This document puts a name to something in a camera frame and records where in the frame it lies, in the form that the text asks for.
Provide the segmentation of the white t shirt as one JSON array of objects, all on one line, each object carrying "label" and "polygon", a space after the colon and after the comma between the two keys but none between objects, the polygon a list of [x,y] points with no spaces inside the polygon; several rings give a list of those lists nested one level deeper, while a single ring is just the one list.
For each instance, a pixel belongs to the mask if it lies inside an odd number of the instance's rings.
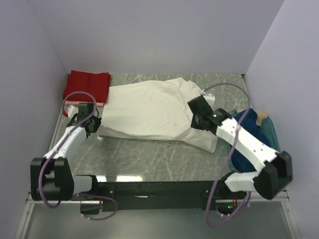
[{"label": "white t shirt", "polygon": [[194,82],[179,77],[112,86],[98,134],[124,139],[182,141],[213,153],[218,138],[191,128],[188,102],[203,95]]}]

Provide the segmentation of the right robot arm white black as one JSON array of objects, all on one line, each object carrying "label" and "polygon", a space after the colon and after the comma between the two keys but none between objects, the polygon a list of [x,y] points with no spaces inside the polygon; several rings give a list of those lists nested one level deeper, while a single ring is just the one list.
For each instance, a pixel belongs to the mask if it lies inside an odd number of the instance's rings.
[{"label": "right robot arm white black", "polygon": [[278,152],[262,143],[227,111],[214,111],[204,96],[196,97],[187,104],[193,114],[192,128],[209,131],[223,139],[255,168],[254,172],[223,176],[218,188],[226,192],[257,192],[264,199],[271,200],[292,181],[292,159],[286,151]]}]

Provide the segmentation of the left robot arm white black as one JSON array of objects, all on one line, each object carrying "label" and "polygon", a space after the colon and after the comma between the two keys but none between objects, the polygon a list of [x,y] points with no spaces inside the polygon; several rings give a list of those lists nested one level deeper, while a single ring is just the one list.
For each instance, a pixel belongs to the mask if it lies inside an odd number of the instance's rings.
[{"label": "left robot arm white black", "polygon": [[42,158],[30,164],[31,197],[35,201],[69,201],[73,195],[96,194],[98,181],[95,175],[73,176],[69,161],[83,142],[97,132],[101,118],[95,116],[94,103],[83,103],[67,124],[57,144]]}]

